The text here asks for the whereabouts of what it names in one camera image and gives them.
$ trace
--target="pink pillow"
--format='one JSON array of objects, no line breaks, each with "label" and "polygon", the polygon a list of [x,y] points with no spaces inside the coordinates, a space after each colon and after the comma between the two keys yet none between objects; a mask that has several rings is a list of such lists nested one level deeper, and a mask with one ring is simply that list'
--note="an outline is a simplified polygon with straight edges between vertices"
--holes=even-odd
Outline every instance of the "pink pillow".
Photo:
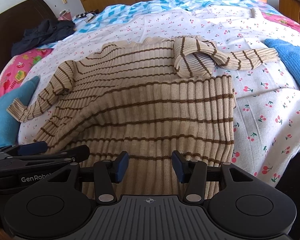
[{"label": "pink pillow", "polygon": [[52,51],[53,49],[31,49],[21,55],[14,56],[1,77],[0,97],[14,88],[20,87],[30,69]]}]

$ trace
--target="blue gripper pad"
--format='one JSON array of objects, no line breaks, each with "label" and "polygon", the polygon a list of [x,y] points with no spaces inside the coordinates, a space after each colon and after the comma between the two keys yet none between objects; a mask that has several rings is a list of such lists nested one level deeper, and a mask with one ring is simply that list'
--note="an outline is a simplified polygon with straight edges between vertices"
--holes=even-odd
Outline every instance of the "blue gripper pad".
[{"label": "blue gripper pad", "polygon": [[180,161],[180,159],[178,158],[175,152],[172,152],[171,160],[172,160],[172,167],[174,169],[174,172],[177,175],[179,182],[185,183],[185,174],[183,172],[182,162]]},{"label": "blue gripper pad", "polygon": [[48,150],[48,145],[46,142],[36,142],[31,144],[20,145],[18,150],[19,156],[29,156],[36,155],[39,153],[44,153]]},{"label": "blue gripper pad", "polygon": [[120,183],[123,180],[123,176],[126,173],[128,165],[129,165],[129,154],[126,152],[118,164],[118,170],[115,174],[116,183]]}]

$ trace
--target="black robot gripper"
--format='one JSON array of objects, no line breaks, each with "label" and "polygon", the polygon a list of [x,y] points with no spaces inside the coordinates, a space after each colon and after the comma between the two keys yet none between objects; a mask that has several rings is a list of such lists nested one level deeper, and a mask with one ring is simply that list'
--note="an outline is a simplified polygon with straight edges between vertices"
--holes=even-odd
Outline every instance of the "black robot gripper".
[{"label": "black robot gripper", "polygon": [[[11,231],[23,239],[289,239],[296,217],[293,201],[275,188],[231,163],[208,167],[172,153],[179,182],[188,183],[184,196],[122,195],[120,183],[129,156],[77,163],[54,172],[13,196],[4,215]],[[207,181],[218,181],[220,192],[205,200]],[[94,182],[95,200],[81,192]]]},{"label": "black robot gripper", "polygon": [[87,160],[90,155],[86,145],[39,155],[47,149],[46,142],[0,148],[0,227],[7,233],[10,232],[3,210],[12,196],[70,163]]}]

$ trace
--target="blue knitted fabric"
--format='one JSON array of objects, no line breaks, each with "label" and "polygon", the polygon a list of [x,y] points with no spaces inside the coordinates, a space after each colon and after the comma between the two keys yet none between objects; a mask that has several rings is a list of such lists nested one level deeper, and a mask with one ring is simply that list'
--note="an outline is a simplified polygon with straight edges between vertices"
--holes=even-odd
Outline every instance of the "blue knitted fabric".
[{"label": "blue knitted fabric", "polygon": [[279,39],[266,39],[264,44],[277,50],[282,62],[300,86],[300,47]]}]

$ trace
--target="sweater sleeve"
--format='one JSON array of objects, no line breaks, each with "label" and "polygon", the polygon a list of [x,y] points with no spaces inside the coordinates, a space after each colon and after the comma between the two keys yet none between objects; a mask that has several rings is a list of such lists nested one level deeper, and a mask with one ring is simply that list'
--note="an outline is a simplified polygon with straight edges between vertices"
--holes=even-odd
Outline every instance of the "sweater sleeve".
[{"label": "sweater sleeve", "polygon": [[76,62],[73,60],[63,62],[53,74],[46,88],[39,93],[34,104],[24,106],[16,98],[7,108],[7,112],[19,122],[27,122],[43,114],[58,101],[60,95],[66,95],[72,90],[75,66]]}]

